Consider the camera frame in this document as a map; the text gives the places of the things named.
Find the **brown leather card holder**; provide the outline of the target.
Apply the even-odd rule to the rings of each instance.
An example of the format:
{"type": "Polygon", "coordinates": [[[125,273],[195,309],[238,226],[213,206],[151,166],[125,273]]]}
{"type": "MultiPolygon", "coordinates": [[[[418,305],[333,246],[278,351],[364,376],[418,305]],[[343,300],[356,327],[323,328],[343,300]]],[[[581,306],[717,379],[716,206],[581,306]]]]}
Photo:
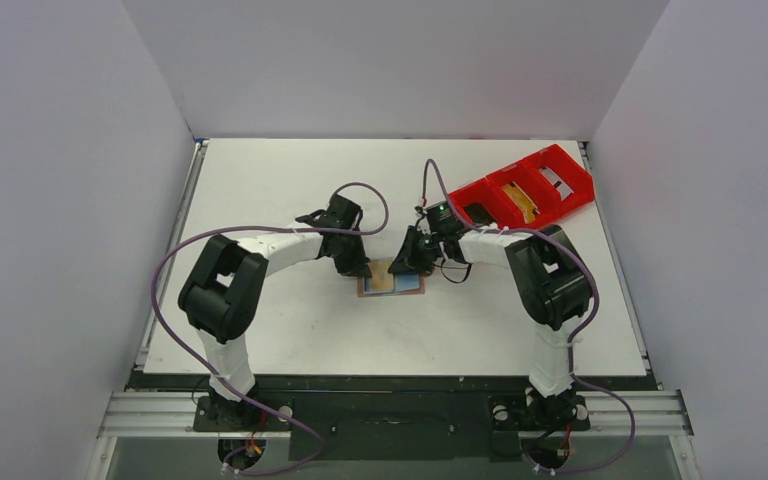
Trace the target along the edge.
{"type": "Polygon", "coordinates": [[[425,293],[424,278],[418,274],[392,274],[388,272],[390,258],[373,259],[369,262],[371,276],[358,278],[357,296],[384,297],[419,295],[425,293]]]}

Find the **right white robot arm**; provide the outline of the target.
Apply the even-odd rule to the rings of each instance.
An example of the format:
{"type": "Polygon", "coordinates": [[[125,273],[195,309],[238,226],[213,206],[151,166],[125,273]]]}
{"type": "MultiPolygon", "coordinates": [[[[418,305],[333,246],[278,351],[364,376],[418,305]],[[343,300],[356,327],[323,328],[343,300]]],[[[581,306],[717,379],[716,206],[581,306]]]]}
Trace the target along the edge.
{"type": "Polygon", "coordinates": [[[507,269],[527,316],[535,323],[533,359],[528,373],[530,393],[524,400],[526,418],[548,427],[564,412],[561,394],[573,388],[569,358],[573,332],[590,311],[593,275],[556,224],[536,231],[503,231],[469,226],[450,205],[440,202],[423,211],[428,228],[407,228],[402,246],[388,268],[393,275],[428,275],[447,260],[471,268],[485,264],[507,269]]]}

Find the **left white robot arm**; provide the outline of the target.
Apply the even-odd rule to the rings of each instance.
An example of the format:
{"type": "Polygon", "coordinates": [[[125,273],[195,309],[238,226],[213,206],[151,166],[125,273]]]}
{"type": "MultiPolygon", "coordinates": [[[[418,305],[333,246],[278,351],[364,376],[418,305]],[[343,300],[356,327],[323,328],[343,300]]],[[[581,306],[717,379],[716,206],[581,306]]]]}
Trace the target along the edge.
{"type": "Polygon", "coordinates": [[[216,371],[210,391],[222,398],[219,416],[232,429],[251,427],[258,416],[256,379],[245,332],[251,326],[268,276],[295,264],[330,258],[344,277],[369,278],[360,231],[362,208],[339,195],[325,209],[254,237],[211,236],[179,294],[182,310],[216,371]]]}

